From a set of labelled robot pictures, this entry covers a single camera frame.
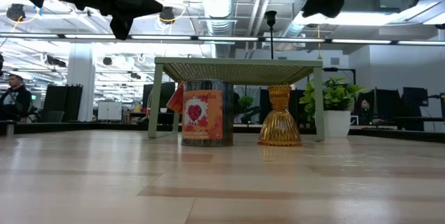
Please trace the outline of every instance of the cylindrical tin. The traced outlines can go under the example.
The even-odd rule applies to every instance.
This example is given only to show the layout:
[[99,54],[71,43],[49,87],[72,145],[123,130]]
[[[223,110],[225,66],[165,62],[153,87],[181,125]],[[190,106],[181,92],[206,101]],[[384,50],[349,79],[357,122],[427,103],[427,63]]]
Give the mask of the cylindrical tin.
[[233,145],[234,85],[225,81],[184,83],[182,145]]

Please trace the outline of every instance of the amber glass object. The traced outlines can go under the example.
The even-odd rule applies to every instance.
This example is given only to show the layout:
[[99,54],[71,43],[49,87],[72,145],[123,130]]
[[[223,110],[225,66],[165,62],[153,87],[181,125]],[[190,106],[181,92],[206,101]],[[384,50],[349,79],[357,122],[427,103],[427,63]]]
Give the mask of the amber glass object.
[[291,89],[290,86],[270,86],[267,88],[273,110],[264,120],[259,135],[259,145],[285,147],[302,145],[297,124],[286,110]]

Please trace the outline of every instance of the white wall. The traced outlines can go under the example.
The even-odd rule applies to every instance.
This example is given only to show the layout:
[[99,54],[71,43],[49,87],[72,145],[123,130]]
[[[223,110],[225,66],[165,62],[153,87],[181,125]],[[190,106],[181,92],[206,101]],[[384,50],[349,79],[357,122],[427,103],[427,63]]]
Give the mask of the white wall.
[[362,47],[350,54],[348,63],[349,68],[355,69],[357,84],[363,86],[365,91],[372,90],[374,84],[370,47]]
[[[429,95],[445,92],[445,51],[443,47],[365,46],[349,56],[350,68],[357,70],[357,83],[367,88],[397,89],[403,87],[428,89]],[[422,115],[441,117],[440,101],[430,99]],[[443,131],[443,122],[435,129]],[[431,122],[425,131],[434,131]]]

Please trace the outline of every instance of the man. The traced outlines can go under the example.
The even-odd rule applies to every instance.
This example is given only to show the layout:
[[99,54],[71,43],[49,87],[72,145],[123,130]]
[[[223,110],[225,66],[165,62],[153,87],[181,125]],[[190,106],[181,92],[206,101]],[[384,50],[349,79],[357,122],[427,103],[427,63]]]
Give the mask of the man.
[[10,88],[0,98],[0,120],[15,120],[26,123],[31,105],[31,93],[23,86],[19,75],[9,76]]

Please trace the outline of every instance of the desk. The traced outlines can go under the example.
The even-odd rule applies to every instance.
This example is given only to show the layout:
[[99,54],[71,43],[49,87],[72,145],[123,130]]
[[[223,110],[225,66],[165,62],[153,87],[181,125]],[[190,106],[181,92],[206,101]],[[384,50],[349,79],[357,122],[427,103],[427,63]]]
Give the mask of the desk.
[[129,114],[129,118],[130,118],[130,122],[132,122],[131,120],[133,119],[133,118],[135,118],[135,117],[145,117],[145,116],[147,116],[147,113],[141,113],[141,112],[131,112],[130,114]]
[[[161,81],[166,73],[173,81],[192,81],[202,79],[217,79],[234,85],[271,86],[287,85],[305,79],[314,73],[317,135],[316,140],[325,138],[323,112],[323,84],[321,68],[323,61],[290,61],[290,60],[251,60],[232,58],[170,58],[156,57],[154,59],[154,83],[152,104],[148,127],[149,138],[159,138],[156,134],[158,125],[159,99],[161,96]],[[175,114],[173,132],[177,132],[179,114]]]
[[443,122],[442,117],[394,117],[395,122],[422,121],[422,122]]

